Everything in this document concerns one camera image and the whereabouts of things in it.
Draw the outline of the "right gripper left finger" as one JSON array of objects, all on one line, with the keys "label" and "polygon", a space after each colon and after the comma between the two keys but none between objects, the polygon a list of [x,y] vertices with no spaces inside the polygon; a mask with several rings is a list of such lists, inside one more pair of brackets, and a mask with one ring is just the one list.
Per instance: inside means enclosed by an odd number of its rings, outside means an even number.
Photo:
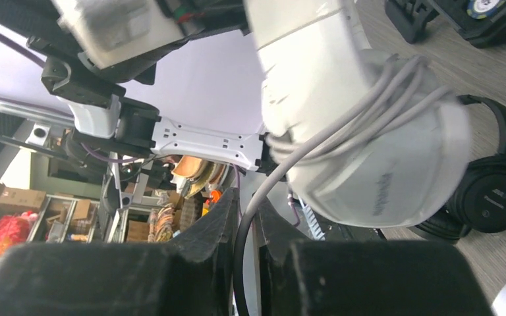
[{"label": "right gripper left finger", "polygon": [[0,315],[228,315],[239,192],[166,243],[26,243],[0,257]]}]

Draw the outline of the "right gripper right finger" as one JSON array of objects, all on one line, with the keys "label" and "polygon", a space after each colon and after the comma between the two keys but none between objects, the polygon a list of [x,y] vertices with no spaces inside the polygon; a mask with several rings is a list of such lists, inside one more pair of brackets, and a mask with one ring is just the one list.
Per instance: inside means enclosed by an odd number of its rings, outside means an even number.
[{"label": "right gripper right finger", "polygon": [[418,240],[314,241],[269,201],[254,221],[263,315],[491,315],[457,248]]}]

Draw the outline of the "black wired headphones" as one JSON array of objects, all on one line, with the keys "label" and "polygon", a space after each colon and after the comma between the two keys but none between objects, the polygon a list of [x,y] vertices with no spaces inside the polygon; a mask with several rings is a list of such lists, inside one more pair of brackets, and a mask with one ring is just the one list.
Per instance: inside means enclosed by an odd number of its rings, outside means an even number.
[{"label": "black wired headphones", "polygon": [[471,231],[493,234],[506,230],[506,106],[486,97],[460,95],[463,105],[487,106],[497,122],[495,155],[471,161],[448,202],[410,231],[427,240],[455,245]]}]

